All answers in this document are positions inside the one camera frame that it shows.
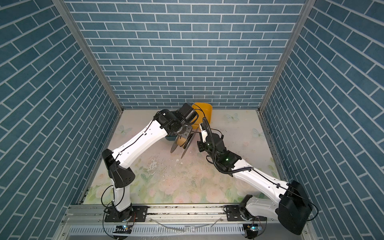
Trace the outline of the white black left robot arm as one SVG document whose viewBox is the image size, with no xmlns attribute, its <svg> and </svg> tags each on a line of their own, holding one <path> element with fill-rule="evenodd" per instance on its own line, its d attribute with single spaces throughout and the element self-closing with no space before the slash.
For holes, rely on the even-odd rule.
<svg viewBox="0 0 384 240">
<path fill-rule="evenodd" d="M 102 158 L 112 181 L 113 206 L 118 213 L 129 212 L 132 206 L 130 184 L 135 179 L 131 165 L 153 144 L 166 136 L 187 138 L 199 114 L 188 104 L 176 111 L 158 111 L 149 124 L 122 146 L 102 152 Z"/>
</svg>

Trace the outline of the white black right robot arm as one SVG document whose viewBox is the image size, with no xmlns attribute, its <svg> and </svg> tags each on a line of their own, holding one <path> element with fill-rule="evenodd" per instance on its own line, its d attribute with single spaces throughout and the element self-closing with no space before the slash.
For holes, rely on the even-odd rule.
<svg viewBox="0 0 384 240">
<path fill-rule="evenodd" d="M 202 133 L 197 144 L 199 151 L 208 154 L 220 173 L 242 180 L 268 197 L 268 201 L 262 204 L 256 197 L 247 195 L 239 205 L 244 219 L 258 216 L 277 219 L 291 233 L 302 233 L 311 220 L 315 205 L 299 182 L 288 183 L 256 170 L 241 156 L 227 150 L 218 134 Z"/>
</svg>

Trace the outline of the grey perforated cable spool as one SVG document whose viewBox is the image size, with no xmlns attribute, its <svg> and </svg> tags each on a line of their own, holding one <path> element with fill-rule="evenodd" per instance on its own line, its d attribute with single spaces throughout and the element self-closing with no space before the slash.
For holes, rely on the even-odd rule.
<svg viewBox="0 0 384 240">
<path fill-rule="evenodd" d="M 181 158 L 185 156 L 187 153 L 188 148 L 190 147 L 192 140 L 194 139 L 195 135 L 197 134 L 197 131 L 191 131 L 188 136 L 177 136 L 172 147 L 170 153 L 173 153 L 177 147 L 183 148 L 184 151 L 182 153 Z"/>
</svg>

